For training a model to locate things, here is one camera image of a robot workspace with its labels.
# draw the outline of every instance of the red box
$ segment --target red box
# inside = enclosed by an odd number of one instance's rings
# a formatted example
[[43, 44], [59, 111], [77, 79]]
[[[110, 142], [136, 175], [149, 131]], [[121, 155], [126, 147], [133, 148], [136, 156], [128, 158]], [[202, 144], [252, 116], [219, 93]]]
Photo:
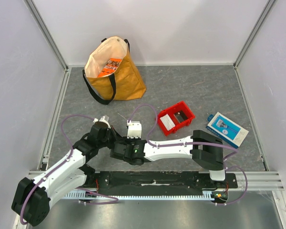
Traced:
[[[178, 120], [174, 116], [174, 114], [179, 112], [179, 111], [183, 111], [185, 116], [187, 117], [187, 119], [181, 123], [179, 123]], [[160, 118], [165, 116], [165, 115], [168, 115], [171, 118], [171, 120], [173, 121], [173, 123], [175, 124], [175, 127], [173, 127], [170, 130], [167, 130], [166, 127], [164, 126], [164, 124], [162, 123], [162, 121], [160, 120]], [[182, 128], [186, 125], [190, 125], [194, 118], [195, 118], [195, 115], [190, 110], [190, 108], [185, 104], [184, 101], [180, 101], [179, 103], [177, 103], [171, 107], [168, 107], [165, 110], [162, 110], [158, 114], [158, 125], [162, 129], [164, 135], [168, 136], [171, 133], [176, 133], [176, 131], [179, 130], [180, 128]]]

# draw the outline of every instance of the gray floor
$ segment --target gray floor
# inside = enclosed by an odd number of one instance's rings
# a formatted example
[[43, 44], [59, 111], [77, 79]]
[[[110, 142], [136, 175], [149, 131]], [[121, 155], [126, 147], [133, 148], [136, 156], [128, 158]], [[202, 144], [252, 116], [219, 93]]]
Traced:
[[[231, 200], [238, 192], [229, 192]], [[84, 206], [60, 200], [34, 229], [282, 229], [271, 192], [248, 192], [239, 203], [215, 207], [210, 201], [121, 200]]]
[[[84, 114], [95, 118], [109, 116], [109, 122], [121, 134], [126, 135], [126, 119], [136, 106], [143, 103], [153, 105], [159, 112], [183, 100], [196, 118], [191, 125], [165, 137], [157, 127], [151, 135], [152, 140], [176, 139], [191, 135], [193, 130], [206, 130], [209, 114], [221, 112], [249, 131], [239, 148], [240, 153], [229, 159], [228, 165], [239, 165], [244, 170], [264, 170], [254, 133], [249, 121], [245, 103], [232, 66], [141, 66], [138, 67], [146, 93], [142, 99], [113, 101], [109, 105], [97, 103], [89, 94], [82, 79], [82, 68], [72, 68], [67, 91], [63, 101], [58, 125], [68, 115]], [[134, 116], [141, 121], [143, 136], [154, 124], [154, 114], [149, 108], [141, 108]], [[89, 119], [73, 117], [64, 125], [67, 136], [74, 143], [89, 132], [92, 122]], [[54, 165], [69, 150], [66, 140], [57, 128], [51, 149], [49, 166]], [[89, 163], [96, 170], [201, 170], [193, 161], [187, 159], [164, 159], [143, 166], [131, 166], [126, 162], [109, 157], [109, 149], [99, 151]]]

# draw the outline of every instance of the red wire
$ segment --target red wire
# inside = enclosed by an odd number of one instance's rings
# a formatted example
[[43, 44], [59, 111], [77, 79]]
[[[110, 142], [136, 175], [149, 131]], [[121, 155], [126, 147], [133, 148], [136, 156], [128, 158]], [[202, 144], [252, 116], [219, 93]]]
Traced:
[[95, 180], [95, 182], [96, 182], [96, 192], [99, 192], [99, 183], [98, 183], [97, 179]]

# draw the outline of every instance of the enclosure panel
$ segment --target enclosure panel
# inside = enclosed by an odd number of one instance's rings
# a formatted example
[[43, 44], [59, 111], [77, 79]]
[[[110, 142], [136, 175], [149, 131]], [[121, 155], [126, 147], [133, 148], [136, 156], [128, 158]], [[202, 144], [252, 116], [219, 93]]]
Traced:
[[266, 0], [34, 0], [69, 65], [105, 37], [127, 38], [140, 64], [233, 63]]
[[0, 1], [0, 229], [17, 183], [36, 169], [63, 69], [21, 0]]
[[286, 190], [286, 0], [275, 4], [239, 74], [266, 161]]

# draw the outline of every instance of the white plastic bracket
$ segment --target white plastic bracket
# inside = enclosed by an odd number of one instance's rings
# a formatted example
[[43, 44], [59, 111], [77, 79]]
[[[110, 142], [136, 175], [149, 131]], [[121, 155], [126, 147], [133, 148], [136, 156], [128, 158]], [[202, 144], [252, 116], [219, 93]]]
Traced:
[[127, 138], [141, 138], [142, 125], [139, 121], [127, 122]]

